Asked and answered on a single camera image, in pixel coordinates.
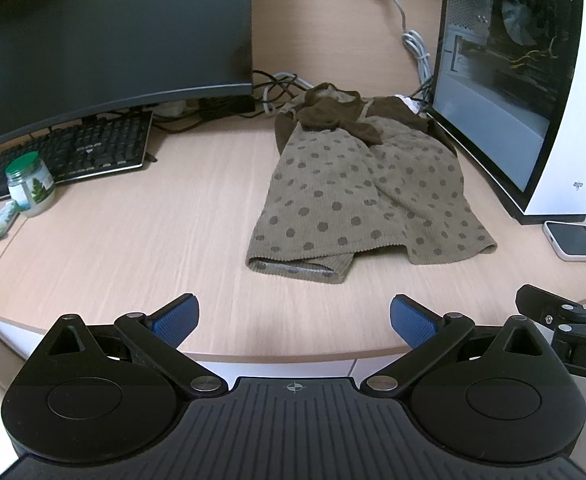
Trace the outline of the brown polka dot dress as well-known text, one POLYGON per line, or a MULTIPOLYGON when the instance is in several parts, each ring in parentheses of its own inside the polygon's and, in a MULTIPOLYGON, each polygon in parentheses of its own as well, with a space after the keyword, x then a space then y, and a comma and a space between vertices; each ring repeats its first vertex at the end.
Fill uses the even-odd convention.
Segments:
POLYGON ((450 136, 397 96, 319 84, 279 109, 275 138, 252 271, 340 284, 364 252, 446 264, 496 250, 464 196, 450 136))

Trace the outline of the white phone with dark screen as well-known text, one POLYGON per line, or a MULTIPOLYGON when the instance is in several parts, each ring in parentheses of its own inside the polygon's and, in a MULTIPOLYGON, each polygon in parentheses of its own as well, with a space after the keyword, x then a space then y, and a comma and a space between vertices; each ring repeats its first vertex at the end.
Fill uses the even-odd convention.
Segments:
POLYGON ((542 232, 558 258, 586 261, 586 224, 546 221, 542 232))

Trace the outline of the white green wipes packet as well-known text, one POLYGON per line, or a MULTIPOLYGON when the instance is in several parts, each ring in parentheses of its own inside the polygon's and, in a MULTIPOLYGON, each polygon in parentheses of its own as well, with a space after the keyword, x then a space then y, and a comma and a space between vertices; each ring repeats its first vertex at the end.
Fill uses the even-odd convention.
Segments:
POLYGON ((0 210, 0 240, 8 233, 19 214, 20 206, 15 200, 9 200, 2 206, 0 210))

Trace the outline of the green lidded glass jar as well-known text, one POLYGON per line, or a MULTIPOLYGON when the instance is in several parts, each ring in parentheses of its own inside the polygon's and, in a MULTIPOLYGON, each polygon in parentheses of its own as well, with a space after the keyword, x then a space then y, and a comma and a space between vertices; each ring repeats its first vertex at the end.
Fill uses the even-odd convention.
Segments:
POLYGON ((38 216, 54 203, 56 184, 38 152, 27 152, 13 159, 5 175, 10 197, 24 216, 38 216))

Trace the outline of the black mechanical keyboard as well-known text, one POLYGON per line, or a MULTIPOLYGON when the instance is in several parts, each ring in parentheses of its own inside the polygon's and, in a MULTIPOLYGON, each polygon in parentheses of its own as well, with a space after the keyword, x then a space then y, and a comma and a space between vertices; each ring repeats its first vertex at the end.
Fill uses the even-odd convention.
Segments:
POLYGON ((57 183, 141 168, 152 118, 150 110, 100 118, 7 148, 0 152, 0 200, 9 195, 5 170, 29 152, 38 153, 57 183))

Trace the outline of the white glass-panel computer case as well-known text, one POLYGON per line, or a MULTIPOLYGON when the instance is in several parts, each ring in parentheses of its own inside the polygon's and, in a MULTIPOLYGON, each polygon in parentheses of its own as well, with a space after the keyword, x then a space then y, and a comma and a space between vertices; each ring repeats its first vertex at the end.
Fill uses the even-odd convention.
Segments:
POLYGON ((586 218, 586 0, 442 0, 432 91, 513 218, 586 218))

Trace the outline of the black power adapter brick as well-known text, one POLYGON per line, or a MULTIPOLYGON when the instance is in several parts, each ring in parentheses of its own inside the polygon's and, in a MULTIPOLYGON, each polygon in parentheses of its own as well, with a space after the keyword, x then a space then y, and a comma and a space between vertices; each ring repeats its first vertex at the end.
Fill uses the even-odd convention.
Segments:
POLYGON ((253 113, 253 96, 223 96, 222 98, 203 98, 197 101, 197 114, 205 122, 241 114, 253 113))

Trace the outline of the black curved monitor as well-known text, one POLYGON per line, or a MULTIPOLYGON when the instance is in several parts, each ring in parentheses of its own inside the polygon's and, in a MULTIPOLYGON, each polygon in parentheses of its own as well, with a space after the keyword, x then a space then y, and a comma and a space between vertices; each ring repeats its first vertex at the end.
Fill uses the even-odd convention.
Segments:
POLYGON ((251 0, 0 0, 0 144, 252 89, 251 0))

